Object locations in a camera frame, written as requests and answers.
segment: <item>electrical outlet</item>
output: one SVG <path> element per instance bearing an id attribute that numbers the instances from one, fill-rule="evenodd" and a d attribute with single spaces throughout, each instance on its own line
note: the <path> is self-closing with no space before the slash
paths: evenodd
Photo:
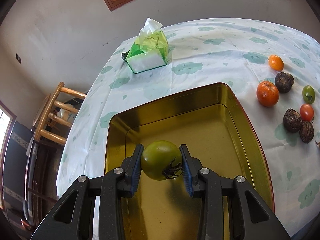
<path id="1" fill-rule="evenodd" d="M 21 64 L 21 58 L 19 57 L 18 54 L 16 54 L 16 59 L 19 61 L 19 63 Z"/>

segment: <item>orange fruit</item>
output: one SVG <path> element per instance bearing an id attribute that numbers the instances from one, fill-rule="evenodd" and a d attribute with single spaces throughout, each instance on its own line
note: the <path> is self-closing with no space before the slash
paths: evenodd
<path id="1" fill-rule="evenodd" d="M 262 81 L 257 87 L 257 98 L 263 106 L 274 106 L 279 100 L 277 87 L 269 81 Z"/>
<path id="2" fill-rule="evenodd" d="M 284 64 L 283 64 L 282 59 L 279 56 L 271 55 L 268 60 L 269 60 L 269 66 L 272 69 L 274 69 L 276 71 L 282 71 L 283 70 Z"/>

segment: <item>small green tomato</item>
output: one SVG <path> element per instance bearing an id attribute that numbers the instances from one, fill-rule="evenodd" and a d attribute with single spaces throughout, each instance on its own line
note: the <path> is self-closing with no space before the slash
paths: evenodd
<path id="1" fill-rule="evenodd" d="M 176 179 L 181 170 L 182 156 L 177 146 L 168 141 L 149 144 L 141 155 L 143 172 L 151 179 Z"/>
<path id="2" fill-rule="evenodd" d="M 303 88 L 302 97 L 307 104 L 312 104 L 315 101 L 316 94 L 312 86 L 307 85 Z"/>

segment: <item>gold metal tray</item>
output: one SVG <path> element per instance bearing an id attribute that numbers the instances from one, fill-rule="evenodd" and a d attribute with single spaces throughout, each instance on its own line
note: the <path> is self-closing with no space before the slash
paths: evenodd
<path id="1" fill-rule="evenodd" d="M 215 83 L 135 107 L 110 121 L 105 172 L 119 167 L 138 143 L 186 144 L 191 156 L 218 175 L 243 175 L 274 211 L 270 174 L 261 145 L 230 87 Z M 132 199 L 122 199 L 126 240 L 196 240 L 200 199 L 191 199 L 182 176 L 155 181 L 141 173 Z M 224 198 L 224 239 L 229 239 Z"/>

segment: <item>white tablecloth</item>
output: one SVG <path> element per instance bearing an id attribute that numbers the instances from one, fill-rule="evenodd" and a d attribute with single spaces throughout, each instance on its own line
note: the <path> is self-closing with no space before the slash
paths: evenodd
<path id="1" fill-rule="evenodd" d="M 294 235 L 320 210 L 320 150 L 314 141 L 302 143 L 299 133 L 285 132 L 282 121 L 287 109 L 299 111 L 304 103 L 302 88 L 311 85 L 316 91 L 314 139 L 319 141 L 320 45 L 295 29 L 247 19 L 196 20 L 162 30 L 169 42 L 167 66 L 133 74 L 121 59 L 132 38 L 122 42 L 98 75 L 71 128 L 57 194 L 61 196 L 79 175 L 104 175 L 108 124 L 114 114 L 182 90 L 225 82 L 259 137 L 271 174 L 276 215 Z M 262 80 L 274 82 L 277 72 L 268 65 L 271 54 L 282 58 L 284 72 L 291 73 L 295 83 L 274 107 L 266 108 L 259 104 L 256 88 Z"/>

